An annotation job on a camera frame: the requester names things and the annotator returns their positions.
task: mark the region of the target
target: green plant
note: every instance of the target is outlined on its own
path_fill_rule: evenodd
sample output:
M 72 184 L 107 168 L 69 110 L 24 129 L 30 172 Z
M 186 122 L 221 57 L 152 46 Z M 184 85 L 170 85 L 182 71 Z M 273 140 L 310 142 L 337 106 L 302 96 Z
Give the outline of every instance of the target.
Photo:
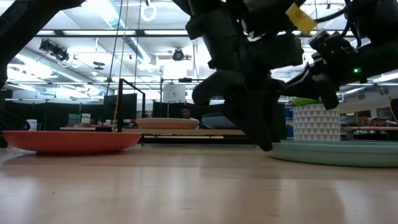
M 293 100 L 293 106 L 305 106 L 317 103 L 322 103 L 322 102 L 320 100 L 313 100 L 313 99 L 299 98 L 299 97 L 296 97 Z

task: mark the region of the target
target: white planter with triangle pattern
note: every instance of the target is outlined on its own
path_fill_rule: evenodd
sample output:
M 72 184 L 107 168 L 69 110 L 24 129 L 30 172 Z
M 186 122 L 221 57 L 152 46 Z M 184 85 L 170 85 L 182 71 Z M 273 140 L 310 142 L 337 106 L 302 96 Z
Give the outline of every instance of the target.
M 294 140 L 340 141 L 338 108 L 326 110 L 323 104 L 294 107 Z

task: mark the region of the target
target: person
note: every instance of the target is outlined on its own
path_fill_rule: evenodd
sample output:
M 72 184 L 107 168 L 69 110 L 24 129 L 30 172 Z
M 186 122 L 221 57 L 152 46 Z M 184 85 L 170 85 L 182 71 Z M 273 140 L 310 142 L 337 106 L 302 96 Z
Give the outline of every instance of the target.
M 191 117 L 191 111 L 186 106 L 184 108 L 182 108 L 181 114 L 182 114 L 183 119 L 191 119 L 191 120 L 199 122 L 199 120 Z

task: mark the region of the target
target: desk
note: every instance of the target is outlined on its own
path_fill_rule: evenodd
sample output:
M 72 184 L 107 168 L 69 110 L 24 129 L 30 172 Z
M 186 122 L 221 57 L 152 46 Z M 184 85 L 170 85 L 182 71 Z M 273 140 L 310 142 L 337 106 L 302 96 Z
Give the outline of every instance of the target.
M 0 153 L 1 224 L 395 224 L 398 172 L 271 159 L 244 146 L 102 156 Z
M 219 129 L 123 129 L 124 133 L 143 134 L 145 143 L 252 144 L 241 130 Z
M 398 127 L 341 127 L 342 131 L 346 132 L 354 132 L 354 131 L 385 131 L 387 133 L 387 140 L 398 140 Z M 347 137 L 350 136 L 354 138 L 353 134 L 347 134 Z
M 105 132 L 112 132 L 111 127 L 61 127 L 61 131 L 105 131 Z
M 61 127 L 61 131 L 95 131 L 95 128 L 82 128 L 82 127 Z

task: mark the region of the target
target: orange plate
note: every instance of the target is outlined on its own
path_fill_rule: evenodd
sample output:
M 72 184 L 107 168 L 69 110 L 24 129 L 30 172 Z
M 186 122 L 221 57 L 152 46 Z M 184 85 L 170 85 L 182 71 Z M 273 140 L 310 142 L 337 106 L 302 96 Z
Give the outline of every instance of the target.
M 141 134 L 88 131 L 3 131 L 19 149 L 52 154 L 98 154 L 122 151 L 137 144 Z

